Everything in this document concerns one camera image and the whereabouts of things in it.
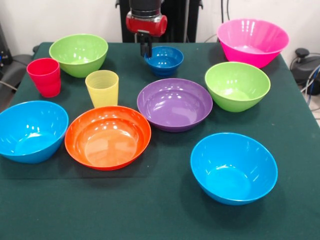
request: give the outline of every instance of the magenta bowl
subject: magenta bowl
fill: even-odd
[[[230,62],[263,68],[289,44],[289,36],[279,26],[264,20],[242,18],[220,25],[217,37]]]

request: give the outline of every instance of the purple bowl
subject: purple bowl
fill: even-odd
[[[193,81],[166,78],[142,89],[137,107],[155,127],[178,133],[203,121],[213,108],[213,100],[204,87]]]

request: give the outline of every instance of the blue bowl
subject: blue bowl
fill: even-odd
[[[15,162],[37,164],[57,151],[69,117],[53,102],[28,101],[1,112],[0,123],[0,154]]]
[[[170,46],[156,46],[152,48],[152,57],[144,56],[152,72],[159,77],[172,76],[184,60],[183,53]]]
[[[271,153],[256,140],[237,133],[205,137],[194,147],[190,163],[201,188],[227,205],[245,205],[264,197],[278,178]]]

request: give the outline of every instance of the table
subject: table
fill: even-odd
[[[35,58],[48,57],[50,42]],[[205,87],[206,70],[225,62],[218,43],[168,43],[184,53],[175,77]],[[101,69],[119,75],[119,105],[137,110],[140,90],[159,78],[140,57],[140,45],[110,43]],[[200,125],[183,133],[152,127],[146,151],[116,171],[73,160],[62,144],[49,160],[27,165],[0,159],[0,240],[313,240],[320,235],[320,129],[283,58],[262,69],[271,80],[253,108],[231,113],[214,105]],[[60,95],[70,121],[93,108],[84,79],[61,73]],[[12,105],[44,100],[25,75]],[[244,206],[208,197],[190,168],[202,138],[247,135],[265,145],[278,166],[275,188]]]

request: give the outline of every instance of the small blue bowl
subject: small blue bowl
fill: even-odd
[[[144,56],[154,75],[158,77],[172,76],[184,61],[183,53],[171,46],[156,46],[152,48],[152,57]]]

